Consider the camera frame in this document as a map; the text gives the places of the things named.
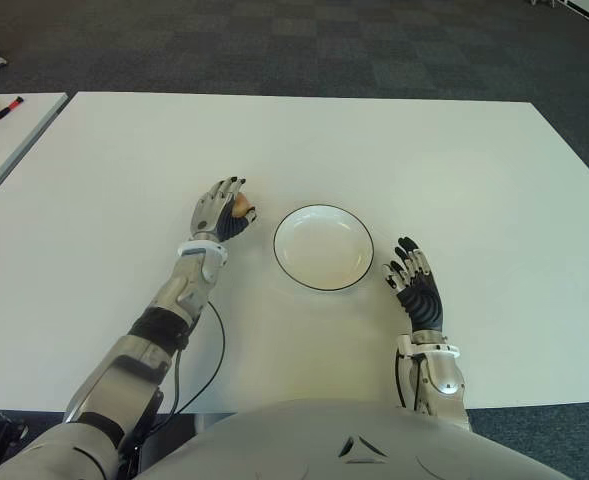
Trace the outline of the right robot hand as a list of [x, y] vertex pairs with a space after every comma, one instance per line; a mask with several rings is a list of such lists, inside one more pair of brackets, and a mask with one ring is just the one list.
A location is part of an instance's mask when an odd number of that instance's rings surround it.
[[409, 316], [412, 331], [443, 328], [443, 304], [432, 269], [420, 247], [410, 237], [400, 237], [396, 260], [382, 266], [383, 278]]

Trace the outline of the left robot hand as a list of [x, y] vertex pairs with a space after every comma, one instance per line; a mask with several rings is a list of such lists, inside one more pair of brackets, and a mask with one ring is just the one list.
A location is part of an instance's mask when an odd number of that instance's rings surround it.
[[229, 177], [215, 183], [200, 197], [191, 219], [191, 240], [224, 243], [256, 220], [255, 207], [241, 192], [245, 182], [244, 178]]

